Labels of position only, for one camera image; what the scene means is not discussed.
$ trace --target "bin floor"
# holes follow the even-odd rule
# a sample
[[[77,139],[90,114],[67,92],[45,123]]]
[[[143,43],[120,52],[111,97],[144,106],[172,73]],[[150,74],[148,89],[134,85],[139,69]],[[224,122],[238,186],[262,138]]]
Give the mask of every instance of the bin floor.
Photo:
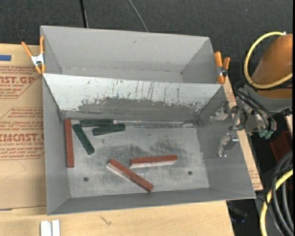
[[[127,125],[125,131],[100,136],[93,136],[92,128],[83,130],[95,153],[88,155],[73,132],[75,167],[67,169],[72,198],[146,192],[107,169],[111,158],[130,167],[131,158],[175,154],[173,165],[132,171],[154,185],[152,192],[209,188],[196,127]]]

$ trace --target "black cable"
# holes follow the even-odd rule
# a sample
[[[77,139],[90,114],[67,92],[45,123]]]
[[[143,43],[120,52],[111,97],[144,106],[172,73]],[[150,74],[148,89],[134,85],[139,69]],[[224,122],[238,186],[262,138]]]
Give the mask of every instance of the black cable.
[[[143,19],[141,18],[139,12],[137,11],[136,7],[134,6],[134,4],[132,3],[131,0],[128,0],[129,4],[132,6],[133,10],[135,11],[135,13],[137,14],[138,18],[140,19],[141,21],[141,24],[143,25],[144,29],[146,30],[146,32],[148,32],[148,28],[147,26],[145,25],[145,23],[143,22]]]
[[[286,189],[286,183],[284,182],[282,184],[282,200],[283,200],[283,209],[284,209],[284,212],[285,212],[285,215],[286,215],[286,218],[287,218],[287,222],[289,223],[289,226],[292,230],[292,232],[294,232],[294,223],[293,223],[293,220],[292,220],[292,217],[291,217],[291,213],[290,213],[290,210],[289,210],[289,205],[288,205],[288,202],[287,202],[287,189]]]
[[[239,86],[237,86],[239,83],[242,83],[244,86],[246,85],[245,82],[243,81],[239,81],[237,82],[235,85],[234,85],[234,90],[235,90],[235,93],[238,95],[239,93],[244,96],[246,99],[250,100],[252,103],[254,103],[259,109],[263,110],[264,112],[266,112],[266,114],[269,116],[269,118],[271,119],[272,123],[271,123],[271,129],[274,131],[276,130],[276,121],[275,119],[273,118],[273,116],[270,114],[270,112],[263,106],[261,105],[259,102],[257,102],[255,99],[253,99],[252,97],[250,97],[249,95],[241,92],[238,90]]]
[[[253,106],[251,103],[249,103],[247,100],[243,99],[240,95],[239,95],[239,91],[238,91],[238,87],[236,86],[238,84],[238,82],[234,85],[234,91],[235,94],[237,94],[238,98],[241,99],[243,102],[245,102],[248,106],[250,106],[257,114],[259,114],[262,118],[262,120],[264,121],[264,123],[267,123],[266,118],[264,117],[264,115],[255,107]]]
[[[292,156],[293,156],[293,151],[291,150],[289,153],[287,153],[284,157],[282,157],[282,159],[280,160],[280,162],[277,164],[276,166],[276,170],[275,170],[275,174],[274,177],[272,179],[272,195],[273,195],[273,205],[275,208],[275,211],[278,215],[278,218],[280,220],[280,222],[282,223],[282,226],[284,227],[285,231],[287,232],[287,234],[289,236],[293,236],[294,233],[291,230],[291,228],[289,227],[289,225],[287,224],[287,222],[285,221],[283,214],[281,212],[278,200],[277,200],[277,195],[276,195],[276,181],[278,178],[278,172],[280,171],[281,167],[284,166],[286,164],[286,162],[289,164],[292,161]]]
[[[273,221],[273,223],[274,223],[274,226],[276,227],[277,231],[279,232],[279,234],[280,234],[281,236],[285,236],[284,233],[282,232],[282,230],[281,230],[281,228],[280,228],[278,222],[277,222],[277,219],[276,219],[276,216],[275,216],[275,214],[274,214],[274,212],[273,212],[273,209],[272,209],[272,207],[271,207],[271,204],[267,201],[267,198],[266,198],[266,192],[264,192],[264,200],[265,200],[266,208],[267,208],[267,210],[269,211],[270,216],[271,216],[271,218],[272,218],[272,221]]]
[[[286,173],[286,172],[289,171],[291,168],[293,168],[293,165],[289,165],[289,166],[287,166],[287,167],[285,167],[285,168],[283,168],[283,169],[280,169],[279,171],[275,170],[275,172],[274,172],[275,174],[273,175],[273,177],[277,177],[277,176],[279,176],[279,175],[281,175],[281,174],[283,174],[283,173]],[[268,209],[268,211],[269,211],[269,214],[270,214],[270,216],[271,216],[271,218],[272,218],[272,221],[273,221],[273,223],[274,223],[274,225],[275,225],[277,231],[279,232],[279,234],[280,234],[281,236],[285,236],[284,233],[282,232],[282,230],[281,230],[279,224],[278,224],[278,220],[277,220],[276,215],[275,215],[275,213],[274,213],[274,210],[273,210],[273,208],[272,208],[273,204],[271,204],[271,203],[269,203],[269,202],[267,201],[267,198],[266,198],[266,192],[265,192],[265,191],[264,191],[264,199],[263,199],[263,200],[260,199],[260,200],[265,202],[265,205],[266,205],[266,207],[267,207],[267,209]]]
[[[84,28],[89,28],[89,23],[87,20],[87,14],[85,12],[83,0],[80,0],[80,6],[81,6],[82,17],[83,17]]]

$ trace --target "metal rod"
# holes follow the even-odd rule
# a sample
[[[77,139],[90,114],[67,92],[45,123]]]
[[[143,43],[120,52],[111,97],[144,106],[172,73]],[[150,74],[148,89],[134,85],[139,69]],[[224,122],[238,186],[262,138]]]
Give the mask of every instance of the metal rod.
[[[87,14],[85,12],[83,0],[80,0],[80,6],[81,6],[82,17],[83,17],[84,28],[89,28]]]

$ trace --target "black floor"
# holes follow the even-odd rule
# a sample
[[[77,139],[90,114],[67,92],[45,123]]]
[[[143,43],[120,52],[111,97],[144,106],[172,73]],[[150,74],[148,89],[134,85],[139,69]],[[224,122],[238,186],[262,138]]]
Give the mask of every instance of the black floor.
[[[209,36],[214,51],[231,57],[230,79],[241,78],[250,45],[270,31],[293,32],[293,0],[132,0],[151,32]],[[127,0],[84,0],[90,28],[144,31]],[[40,25],[83,27],[79,0],[0,0],[0,43],[38,44]],[[275,164],[269,141],[255,136],[261,170]],[[248,212],[234,224],[237,236],[259,235],[253,200],[236,203]]]

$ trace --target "wire bundle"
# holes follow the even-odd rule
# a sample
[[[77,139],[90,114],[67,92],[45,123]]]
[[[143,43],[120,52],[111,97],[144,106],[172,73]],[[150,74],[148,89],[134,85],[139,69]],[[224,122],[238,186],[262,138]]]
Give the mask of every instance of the wire bundle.
[[[294,235],[294,223],[291,218],[291,214],[288,208],[288,201],[286,195],[286,180],[293,175],[293,150],[287,153],[277,164],[272,177],[270,191],[268,192],[260,215],[260,227],[263,236],[267,236],[266,233],[266,211],[269,210],[275,227],[277,228],[280,235]],[[282,202],[285,217],[283,216],[282,210],[279,206],[276,191],[281,187],[282,190]]]
[[[239,81],[234,85],[234,91],[237,97],[242,100],[244,103],[246,103],[249,107],[251,107],[257,114],[261,116],[263,119],[264,123],[267,124],[267,120],[265,116],[260,112],[260,110],[264,111],[268,117],[270,118],[270,134],[272,134],[276,130],[276,121],[271,115],[271,113],[264,107],[262,106],[259,102],[257,102],[255,99],[250,97],[249,95],[243,93],[242,91],[238,90],[240,86],[246,85],[245,82]]]

